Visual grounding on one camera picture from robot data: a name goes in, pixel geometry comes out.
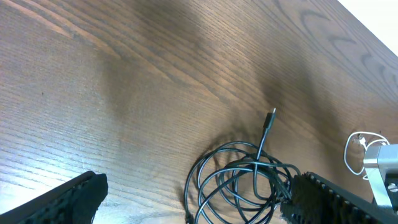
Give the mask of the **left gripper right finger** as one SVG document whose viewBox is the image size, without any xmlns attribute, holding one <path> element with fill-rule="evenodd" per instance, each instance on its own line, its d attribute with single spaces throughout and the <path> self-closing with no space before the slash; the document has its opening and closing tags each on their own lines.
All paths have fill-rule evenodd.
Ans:
<svg viewBox="0 0 398 224">
<path fill-rule="evenodd" d="M 287 223 L 397 223 L 393 210 L 371 204 L 313 172 L 294 177 L 291 199 L 280 210 Z"/>
</svg>

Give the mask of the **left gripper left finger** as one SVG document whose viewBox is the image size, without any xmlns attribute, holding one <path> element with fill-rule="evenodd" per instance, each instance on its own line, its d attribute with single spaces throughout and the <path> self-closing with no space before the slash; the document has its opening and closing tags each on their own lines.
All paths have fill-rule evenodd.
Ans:
<svg viewBox="0 0 398 224">
<path fill-rule="evenodd" d="M 87 171 L 1 215 L 1 223 L 91 224 L 108 194 L 106 174 Z"/>
</svg>

